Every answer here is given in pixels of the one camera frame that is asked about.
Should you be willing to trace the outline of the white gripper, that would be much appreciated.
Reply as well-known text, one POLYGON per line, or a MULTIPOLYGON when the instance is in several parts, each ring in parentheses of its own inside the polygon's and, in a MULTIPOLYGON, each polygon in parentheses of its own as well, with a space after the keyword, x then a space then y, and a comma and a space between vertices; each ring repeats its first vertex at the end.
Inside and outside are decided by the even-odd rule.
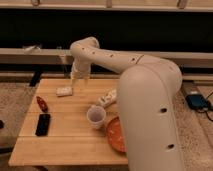
POLYGON ((88 79, 90 77, 90 64, 89 63, 77 63, 74 62, 71 69, 71 78, 76 79, 88 79))

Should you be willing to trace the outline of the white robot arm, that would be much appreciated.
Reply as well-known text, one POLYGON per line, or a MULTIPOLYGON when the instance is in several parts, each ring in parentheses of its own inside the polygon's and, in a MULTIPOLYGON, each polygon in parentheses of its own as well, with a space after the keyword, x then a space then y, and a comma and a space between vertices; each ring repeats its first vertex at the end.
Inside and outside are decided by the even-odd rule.
POLYGON ((182 85, 174 62, 139 52, 105 50, 94 37, 70 46, 72 77, 96 64, 120 75, 117 106, 130 171, 185 171, 173 97, 182 85))

